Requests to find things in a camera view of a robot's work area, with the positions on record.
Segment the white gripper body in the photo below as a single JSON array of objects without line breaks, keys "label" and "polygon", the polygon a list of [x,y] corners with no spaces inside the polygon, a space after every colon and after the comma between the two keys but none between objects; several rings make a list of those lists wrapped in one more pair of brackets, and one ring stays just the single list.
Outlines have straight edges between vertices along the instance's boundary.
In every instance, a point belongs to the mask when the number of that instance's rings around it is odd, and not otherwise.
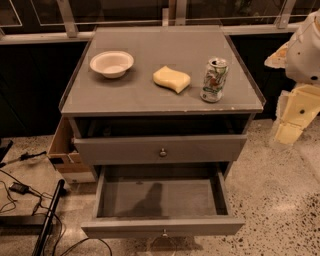
[{"label": "white gripper body", "polygon": [[295,128],[305,129],[320,112],[320,88],[303,84],[288,95],[281,122]]}]

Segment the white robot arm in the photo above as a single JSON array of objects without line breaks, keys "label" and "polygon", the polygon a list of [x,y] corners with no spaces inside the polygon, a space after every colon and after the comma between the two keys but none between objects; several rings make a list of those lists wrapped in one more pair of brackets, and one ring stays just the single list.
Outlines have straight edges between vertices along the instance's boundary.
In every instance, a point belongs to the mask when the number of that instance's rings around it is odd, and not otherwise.
[{"label": "white robot arm", "polygon": [[293,144],[320,112],[320,9],[309,14],[290,40],[264,62],[283,68],[296,85],[278,101],[275,140]]}]

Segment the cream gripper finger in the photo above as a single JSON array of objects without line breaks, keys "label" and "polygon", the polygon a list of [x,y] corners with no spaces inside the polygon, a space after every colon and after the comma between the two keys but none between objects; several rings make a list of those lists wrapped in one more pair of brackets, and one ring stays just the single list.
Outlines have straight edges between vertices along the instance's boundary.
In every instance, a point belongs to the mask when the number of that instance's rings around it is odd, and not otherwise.
[{"label": "cream gripper finger", "polygon": [[303,129],[290,123],[280,123],[275,140],[282,144],[293,144],[301,136]]},{"label": "cream gripper finger", "polygon": [[286,67],[286,55],[288,50],[288,44],[283,44],[273,54],[267,57],[264,61],[264,65],[270,68],[279,69]]}]

